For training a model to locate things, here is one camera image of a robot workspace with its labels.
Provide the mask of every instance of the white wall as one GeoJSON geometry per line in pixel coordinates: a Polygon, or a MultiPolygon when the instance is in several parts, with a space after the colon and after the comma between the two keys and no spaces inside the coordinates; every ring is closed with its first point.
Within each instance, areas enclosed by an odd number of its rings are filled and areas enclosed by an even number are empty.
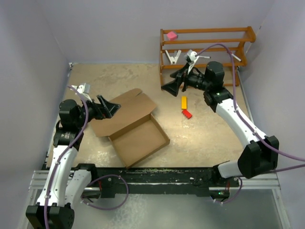
{"type": "Polygon", "coordinates": [[[273,2],[39,1],[70,62],[158,62],[160,29],[252,26],[256,31],[273,2]]]}
{"type": "MultiPolygon", "coordinates": [[[[276,0],[248,52],[241,72],[256,125],[280,141],[280,149],[305,158],[305,1],[276,0]]],[[[296,165],[280,157],[279,168],[296,165]]],[[[303,168],[278,174],[292,228],[305,226],[303,168]]]]}
{"type": "Polygon", "coordinates": [[[69,69],[35,0],[0,1],[0,222],[15,229],[69,69]]]}

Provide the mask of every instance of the tan floor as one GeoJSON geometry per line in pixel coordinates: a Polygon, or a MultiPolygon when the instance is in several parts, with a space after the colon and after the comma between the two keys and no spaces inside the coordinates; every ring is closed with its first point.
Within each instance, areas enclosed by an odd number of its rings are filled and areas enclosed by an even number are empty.
{"type": "MultiPolygon", "coordinates": [[[[168,74],[164,73],[167,75],[166,81],[171,80],[168,74]]],[[[225,77],[229,82],[232,77],[230,71],[226,70],[225,77]]],[[[91,98],[101,94],[111,100],[130,89],[141,88],[157,103],[153,115],[171,142],[137,167],[211,167],[237,159],[242,152],[242,146],[233,131],[205,104],[202,91],[191,88],[174,97],[160,90],[156,64],[76,64],[69,84],[81,83],[91,85],[91,98]],[[187,96],[188,111],[193,114],[189,120],[181,114],[182,95],[187,96]]],[[[73,98],[81,104],[70,90],[65,95],[67,98],[73,98]]],[[[237,102],[246,113],[240,87],[237,88],[237,102]]],[[[94,163],[97,167],[123,166],[108,139],[97,138],[90,126],[85,130],[74,166],[78,163],[94,163]]]]}

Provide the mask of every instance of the open cardboard box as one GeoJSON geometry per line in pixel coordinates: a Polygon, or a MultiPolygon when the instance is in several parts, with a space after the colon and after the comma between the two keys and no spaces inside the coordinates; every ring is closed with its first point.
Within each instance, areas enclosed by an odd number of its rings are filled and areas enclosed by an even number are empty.
{"type": "Polygon", "coordinates": [[[169,137],[151,114],[157,105],[141,89],[132,89],[110,102],[121,105],[113,118],[90,124],[97,137],[109,138],[127,168],[169,144],[169,137]]]}

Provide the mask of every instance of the metal frame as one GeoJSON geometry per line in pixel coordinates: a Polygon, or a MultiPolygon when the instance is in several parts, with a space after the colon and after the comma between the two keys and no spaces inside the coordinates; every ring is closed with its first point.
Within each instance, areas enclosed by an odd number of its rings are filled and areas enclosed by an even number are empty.
{"type": "MultiPolygon", "coordinates": [[[[252,117],[252,113],[251,113],[251,110],[250,110],[250,106],[249,106],[249,103],[248,103],[248,99],[247,99],[247,96],[246,96],[246,94],[244,92],[243,81],[242,80],[239,80],[239,81],[240,81],[240,87],[242,89],[242,93],[243,93],[243,96],[244,96],[244,102],[246,104],[246,108],[247,108],[247,111],[248,111],[248,114],[249,114],[249,118],[254,123],[254,120],[253,120],[253,117],[252,117]]],[[[274,174],[274,175],[276,176],[276,178],[274,178],[274,179],[278,183],[278,188],[271,188],[271,190],[272,190],[272,193],[273,193],[273,197],[274,197],[275,205],[276,205],[276,208],[277,208],[277,212],[279,214],[279,217],[280,217],[280,220],[281,220],[281,223],[282,223],[282,227],[284,229],[290,229],[291,226],[290,226],[289,218],[288,218],[288,215],[287,215],[284,203],[283,203],[283,198],[282,198],[282,193],[281,193],[281,186],[280,186],[280,183],[278,181],[277,174],[274,174]]]]}
{"type": "MultiPolygon", "coordinates": [[[[242,93],[244,96],[249,118],[253,122],[253,118],[252,118],[252,114],[251,114],[249,104],[248,104],[248,101],[246,98],[246,94],[244,93],[243,82],[242,81],[240,81],[240,82],[241,82],[240,87],[241,87],[241,90],[242,90],[242,93]]],[[[46,162],[47,162],[50,150],[51,150],[51,144],[50,144],[49,151],[47,152],[46,161],[45,161],[45,164],[43,165],[43,168],[46,167],[46,162]]],[[[45,182],[46,182],[46,179],[48,176],[48,172],[49,172],[48,170],[34,171],[33,177],[32,177],[31,183],[30,183],[30,187],[29,187],[28,197],[26,199],[26,203],[25,203],[25,207],[24,207],[24,212],[28,205],[34,205],[35,200],[38,198],[39,194],[41,193],[41,191],[45,185],[45,182]]],[[[289,218],[288,218],[288,215],[286,213],[286,210],[285,210],[285,207],[283,204],[282,195],[281,195],[281,191],[280,191],[280,184],[278,181],[277,174],[259,175],[254,178],[251,178],[251,179],[246,179],[246,178],[242,177],[242,180],[243,180],[243,189],[251,189],[251,190],[269,189],[269,190],[272,190],[272,193],[274,196],[274,202],[275,202],[275,205],[277,208],[277,212],[279,214],[279,218],[280,218],[282,227],[284,229],[290,229],[291,226],[290,226],[289,218]]],[[[219,190],[224,189],[224,187],[213,187],[213,186],[205,187],[205,188],[208,188],[209,192],[219,191],[219,190]]],[[[238,189],[238,186],[235,185],[233,187],[230,187],[230,189],[238,189]]],[[[85,192],[99,192],[100,190],[98,187],[86,187],[84,189],[84,191],[85,192]]],[[[31,229],[32,228],[32,226],[28,222],[25,214],[22,215],[18,228],[19,229],[31,229]]]]}
{"type": "MultiPolygon", "coordinates": [[[[100,167],[96,168],[95,176],[102,177],[108,174],[121,176],[128,183],[130,194],[180,194],[180,195],[196,195],[198,197],[209,197],[211,194],[216,196],[214,191],[223,190],[223,198],[229,196],[229,191],[224,191],[227,182],[230,182],[230,187],[239,187],[238,181],[233,178],[223,180],[216,183],[213,182],[212,168],[209,167],[184,167],[184,168],[130,168],[124,167],[100,167]]],[[[74,181],[75,175],[79,171],[88,172],[86,170],[71,170],[73,176],[68,179],[68,187],[74,181]]],[[[35,171],[30,188],[42,189],[45,185],[49,174],[48,170],[35,171]]],[[[96,195],[101,194],[98,186],[86,187],[84,185],[81,192],[84,194],[96,195]]],[[[103,192],[102,198],[114,198],[115,194],[126,193],[125,184],[121,179],[108,178],[102,181],[103,192]]]]}

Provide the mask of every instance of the orange wooden rack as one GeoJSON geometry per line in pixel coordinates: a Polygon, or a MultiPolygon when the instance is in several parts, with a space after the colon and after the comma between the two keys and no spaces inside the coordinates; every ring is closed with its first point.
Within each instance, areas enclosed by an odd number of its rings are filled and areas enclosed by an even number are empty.
{"type": "MultiPolygon", "coordinates": [[[[229,47],[229,49],[234,53],[236,56],[238,56],[242,61],[239,62],[236,59],[234,59],[234,65],[235,65],[235,72],[237,71],[237,67],[239,66],[246,66],[247,65],[247,59],[244,54],[244,44],[246,42],[255,42],[256,35],[252,29],[251,26],[243,27],[243,28],[211,28],[211,29],[185,29],[185,30],[160,30],[160,55],[159,55],[159,74],[160,74],[160,85],[163,85],[163,76],[162,71],[164,69],[180,69],[183,67],[181,64],[164,64],[163,62],[163,54],[165,53],[165,50],[168,51],[168,53],[173,53],[177,51],[178,49],[164,49],[164,45],[169,44],[195,44],[195,43],[228,43],[228,42],[238,42],[237,47],[229,47]],[[177,34],[179,33],[207,33],[207,32],[244,32],[244,35],[242,38],[236,38],[236,39],[202,39],[202,40],[174,40],[174,41],[165,41],[164,35],[175,31],[177,34]]],[[[182,53],[188,52],[189,49],[180,49],[182,53]]],[[[200,49],[193,49],[195,52],[199,52],[202,50],[200,49]]],[[[210,48],[206,50],[206,52],[226,52],[225,48],[210,48]]],[[[222,63],[224,67],[232,67],[232,64],[230,62],[224,62],[222,63]]],[[[205,68],[206,63],[197,64],[197,68],[205,68]]],[[[235,74],[235,84],[236,86],[239,86],[239,78],[238,75],[235,74]]],[[[232,86],[232,83],[225,84],[226,86],[232,86]]]]}

